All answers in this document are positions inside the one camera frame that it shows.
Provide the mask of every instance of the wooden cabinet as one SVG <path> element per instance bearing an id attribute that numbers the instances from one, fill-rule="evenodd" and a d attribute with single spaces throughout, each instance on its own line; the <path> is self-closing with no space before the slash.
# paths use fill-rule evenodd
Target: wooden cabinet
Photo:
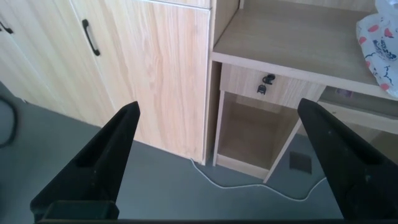
<path id="1" fill-rule="evenodd" d="M 0 1 L 2 22 L 67 116 L 102 126 L 114 108 L 68 1 Z"/>
<path id="2" fill-rule="evenodd" d="M 0 0 L 0 20 L 14 31 L 6 41 L 19 54 L 0 56 L 1 80 L 28 102 L 97 126 L 138 101 L 135 140 L 204 163 L 218 101 L 210 86 L 220 79 L 208 78 L 210 6 L 222 2 Z"/>
<path id="3" fill-rule="evenodd" d="M 135 139 L 202 160 L 209 10 L 147 1 L 72 1 L 87 19 L 115 105 L 138 101 Z"/>
<path id="4" fill-rule="evenodd" d="M 0 81 L 14 96 L 48 110 L 64 113 L 48 86 L 3 28 L 0 32 L 0 71 Z"/>

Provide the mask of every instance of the plastic bag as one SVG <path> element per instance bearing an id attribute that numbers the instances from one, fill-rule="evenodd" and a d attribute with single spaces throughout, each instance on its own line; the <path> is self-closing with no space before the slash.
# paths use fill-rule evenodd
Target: plastic bag
<path id="1" fill-rule="evenodd" d="M 376 0 L 378 14 L 356 25 L 366 65 L 380 87 L 398 98 L 398 0 Z"/>

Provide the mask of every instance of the wood grain surface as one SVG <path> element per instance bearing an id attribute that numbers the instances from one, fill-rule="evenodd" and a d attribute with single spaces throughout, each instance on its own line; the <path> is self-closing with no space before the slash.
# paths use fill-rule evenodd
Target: wood grain surface
<path id="1" fill-rule="evenodd" d="M 135 139 L 202 161 L 209 10 L 147 1 L 72 1 L 88 19 L 116 108 L 138 101 Z"/>
<path id="2" fill-rule="evenodd" d="M 211 7 L 211 0 L 156 0 L 161 2 L 168 2 L 172 4 L 183 4 L 187 6 L 194 6 L 194 7 L 202 7 L 205 9 L 209 9 Z"/>
<path id="3" fill-rule="evenodd" d="M 114 114 L 93 53 L 69 1 L 0 1 L 12 38 L 65 115 L 97 126 Z"/>
<path id="4" fill-rule="evenodd" d="M 220 89 L 257 100 L 275 103 L 277 105 L 297 108 L 300 100 L 318 100 L 325 86 L 308 81 L 275 75 L 272 85 L 266 85 L 267 91 L 263 95 L 257 92 L 262 79 L 268 73 L 223 64 Z"/>
<path id="5" fill-rule="evenodd" d="M 7 32 L 0 32 L 0 81 L 16 97 L 65 114 L 61 104 Z"/>

